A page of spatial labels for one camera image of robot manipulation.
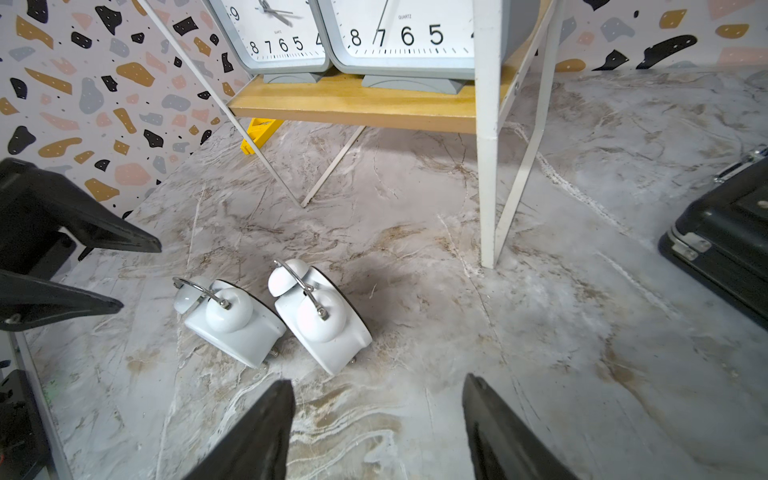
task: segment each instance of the wooden shelf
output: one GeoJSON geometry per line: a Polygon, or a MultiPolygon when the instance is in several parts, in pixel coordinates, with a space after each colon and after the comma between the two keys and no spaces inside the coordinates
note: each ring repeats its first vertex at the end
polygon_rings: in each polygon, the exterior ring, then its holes
{"type": "MultiPolygon", "coordinates": [[[[551,0],[541,0],[528,40],[502,66],[502,98],[513,82],[551,0]]],[[[475,85],[457,95],[361,85],[362,75],[335,71],[316,84],[264,84],[254,78],[229,102],[239,117],[316,121],[409,130],[475,133],[475,85]]]]}

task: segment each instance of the gray marble floor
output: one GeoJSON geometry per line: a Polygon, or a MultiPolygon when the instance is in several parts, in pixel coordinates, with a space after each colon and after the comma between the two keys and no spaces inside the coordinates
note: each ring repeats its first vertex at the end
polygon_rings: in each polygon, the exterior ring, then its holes
{"type": "MultiPolygon", "coordinates": [[[[29,334],[76,478],[181,478],[275,379],[291,478],[472,478],[485,377],[580,478],[768,476],[768,332],[661,258],[712,174],[768,137],[768,72],[560,77],[497,270],[479,267],[475,139],[367,129],[305,209],[222,127],[129,220],[163,253],[93,252],[66,283],[117,315],[29,334]],[[173,275],[271,304],[274,257],[323,270],[373,344],[329,377],[290,334],[248,369],[186,329],[173,275]]],[[[498,198],[530,134],[524,86],[498,198]]],[[[306,192],[354,127],[286,122],[265,153],[306,192]]]]}

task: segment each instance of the patterned wall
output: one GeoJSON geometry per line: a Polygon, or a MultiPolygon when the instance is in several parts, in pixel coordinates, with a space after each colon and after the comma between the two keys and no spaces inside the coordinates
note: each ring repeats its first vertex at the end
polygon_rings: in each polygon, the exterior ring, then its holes
{"type": "MultiPolygon", "coordinates": [[[[248,77],[199,0],[151,0],[218,94],[248,77]]],[[[117,215],[227,119],[135,0],[0,0],[0,134],[117,215]]]]}
{"type": "Polygon", "coordinates": [[[766,0],[566,0],[558,71],[768,64],[766,0]]]}

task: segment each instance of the metal handle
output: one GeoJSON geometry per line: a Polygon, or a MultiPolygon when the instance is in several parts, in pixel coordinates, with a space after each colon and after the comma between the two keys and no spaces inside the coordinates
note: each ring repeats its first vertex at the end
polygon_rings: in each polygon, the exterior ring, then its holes
{"type": "Polygon", "coordinates": [[[327,320],[328,310],[326,310],[326,307],[320,305],[320,302],[318,302],[315,296],[312,294],[312,292],[315,291],[315,287],[308,285],[307,283],[304,283],[304,281],[301,280],[301,277],[298,276],[296,272],[294,272],[293,269],[289,267],[282,260],[274,260],[274,262],[276,265],[279,265],[282,268],[286,269],[288,273],[290,273],[290,275],[293,277],[293,279],[296,282],[298,282],[299,286],[301,287],[301,290],[304,290],[304,294],[310,298],[310,300],[312,301],[312,304],[315,306],[315,310],[317,310],[317,315],[319,315],[320,319],[327,320]]]}
{"type": "Polygon", "coordinates": [[[205,287],[202,287],[202,286],[198,285],[197,283],[195,283],[195,282],[193,282],[191,280],[187,280],[186,278],[181,278],[180,276],[175,276],[174,277],[174,286],[176,288],[181,288],[182,283],[186,284],[186,285],[189,285],[192,288],[198,289],[199,291],[201,291],[203,293],[203,295],[206,295],[206,296],[210,297],[211,300],[213,300],[214,302],[218,303],[221,306],[221,308],[223,308],[225,310],[229,310],[230,307],[232,306],[232,303],[229,300],[227,300],[225,298],[219,298],[218,296],[216,296],[216,293],[213,293],[209,289],[207,289],[205,287]]]}
{"type": "Polygon", "coordinates": [[[756,162],[761,161],[768,157],[768,146],[760,145],[756,149],[745,153],[737,162],[728,165],[723,170],[720,170],[715,174],[714,182],[716,184],[723,184],[725,180],[733,177],[742,170],[752,166],[756,162]]]}

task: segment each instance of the black tool case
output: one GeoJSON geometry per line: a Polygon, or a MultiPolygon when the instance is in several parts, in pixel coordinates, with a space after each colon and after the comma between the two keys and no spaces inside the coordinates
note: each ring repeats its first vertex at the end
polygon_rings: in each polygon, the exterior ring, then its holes
{"type": "Polygon", "coordinates": [[[659,251],[768,329],[768,149],[717,176],[659,240],[659,251]]]}

